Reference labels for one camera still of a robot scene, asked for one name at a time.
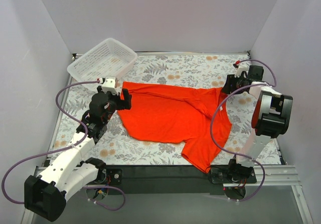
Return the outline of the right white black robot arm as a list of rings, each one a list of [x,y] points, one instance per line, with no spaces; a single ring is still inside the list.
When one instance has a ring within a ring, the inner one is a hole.
[[[251,134],[239,155],[230,159],[227,167],[226,176],[232,181],[244,181],[254,175],[253,161],[272,139],[286,133],[293,103],[292,96],[281,94],[270,86],[258,86],[263,82],[262,66],[250,65],[240,69],[237,76],[227,75],[222,92],[246,91],[257,102],[251,120]]]

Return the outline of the orange t-shirt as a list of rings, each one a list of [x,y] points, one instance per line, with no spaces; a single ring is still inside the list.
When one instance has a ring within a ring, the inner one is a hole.
[[[232,128],[226,106],[215,110],[226,94],[220,88],[127,82],[131,109],[119,111],[128,134],[140,141],[184,142],[182,157],[204,173],[224,147]]]

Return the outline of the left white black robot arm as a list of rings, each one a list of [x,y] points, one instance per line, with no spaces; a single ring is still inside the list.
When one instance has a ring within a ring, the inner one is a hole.
[[[67,201],[88,183],[106,189],[110,177],[104,161],[85,155],[107,131],[107,124],[117,110],[131,108],[127,89],[117,92],[98,87],[89,110],[82,118],[68,150],[62,151],[39,175],[29,176],[24,183],[24,206],[49,221],[57,220]]]

